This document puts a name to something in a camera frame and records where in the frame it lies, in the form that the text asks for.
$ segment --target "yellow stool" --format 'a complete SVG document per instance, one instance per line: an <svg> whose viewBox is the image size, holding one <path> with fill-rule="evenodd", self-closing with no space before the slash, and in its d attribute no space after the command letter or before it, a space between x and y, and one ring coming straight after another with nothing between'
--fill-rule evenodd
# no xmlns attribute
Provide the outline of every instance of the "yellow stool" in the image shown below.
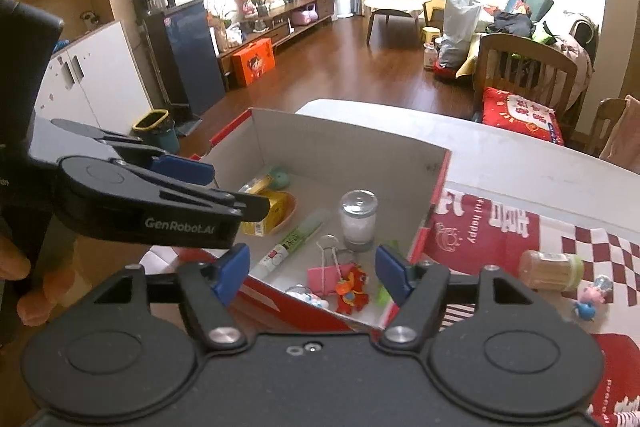
<svg viewBox="0 0 640 427"><path fill-rule="evenodd" d="M438 28L431 28L429 26L422 28L422 42L426 42L428 44L438 37L441 37L440 30Z"/></svg>

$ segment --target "gray plastic bag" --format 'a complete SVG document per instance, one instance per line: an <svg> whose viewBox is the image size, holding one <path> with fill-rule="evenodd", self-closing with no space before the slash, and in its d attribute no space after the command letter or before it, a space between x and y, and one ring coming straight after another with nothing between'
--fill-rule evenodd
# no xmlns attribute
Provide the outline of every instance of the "gray plastic bag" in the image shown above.
<svg viewBox="0 0 640 427"><path fill-rule="evenodd" d="M481 9L482 5L474 0L447 0L444 35L438 58L443 68L457 70L465 62Z"/></svg>

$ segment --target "metal screw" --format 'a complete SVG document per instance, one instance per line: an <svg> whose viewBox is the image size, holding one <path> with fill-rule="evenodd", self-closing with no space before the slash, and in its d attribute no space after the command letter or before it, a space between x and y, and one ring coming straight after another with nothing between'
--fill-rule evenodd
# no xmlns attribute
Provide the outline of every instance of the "metal screw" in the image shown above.
<svg viewBox="0 0 640 427"><path fill-rule="evenodd" d="M316 342L308 342L305 344L305 349L312 353L316 351L320 351L322 349L322 344L318 344Z"/></svg>
<svg viewBox="0 0 640 427"><path fill-rule="evenodd" d="M407 344L417 337L418 333L407 326L394 326L385 331L385 338L396 344Z"/></svg>
<svg viewBox="0 0 640 427"><path fill-rule="evenodd" d="M209 338L216 344L234 344L242 338L238 328L222 326L209 331Z"/></svg>
<svg viewBox="0 0 640 427"><path fill-rule="evenodd" d="M305 351L300 346L289 346L287 347L287 354L292 357L299 357L300 355L304 355Z"/></svg>

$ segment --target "white cabinet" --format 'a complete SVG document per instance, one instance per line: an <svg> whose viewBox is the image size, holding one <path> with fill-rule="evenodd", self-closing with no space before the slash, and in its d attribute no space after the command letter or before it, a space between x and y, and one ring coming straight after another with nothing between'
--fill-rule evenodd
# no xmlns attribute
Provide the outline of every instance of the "white cabinet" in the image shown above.
<svg viewBox="0 0 640 427"><path fill-rule="evenodd" d="M67 52L49 62L36 98L36 114L47 120L64 118L98 127L98 120L72 73L70 63Z"/></svg>
<svg viewBox="0 0 640 427"><path fill-rule="evenodd" d="M35 104L44 118L66 118L129 134L151 109L120 22L53 58Z"/></svg>

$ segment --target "finger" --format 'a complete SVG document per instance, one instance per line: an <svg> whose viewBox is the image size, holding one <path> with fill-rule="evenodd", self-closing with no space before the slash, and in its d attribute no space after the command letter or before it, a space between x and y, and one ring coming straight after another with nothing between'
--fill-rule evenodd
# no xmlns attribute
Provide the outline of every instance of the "finger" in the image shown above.
<svg viewBox="0 0 640 427"><path fill-rule="evenodd" d="M45 297L43 289L39 288L20 297L16 309L25 326L39 326L49 319L54 306Z"/></svg>
<svg viewBox="0 0 640 427"><path fill-rule="evenodd" d="M42 289L49 302L59 303L76 281L76 272L73 268L63 267L44 276Z"/></svg>
<svg viewBox="0 0 640 427"><path fill-rule="evenodd" d="M0 235L0 279L24 279L30 270L29 259L11 241Z"/></svg>

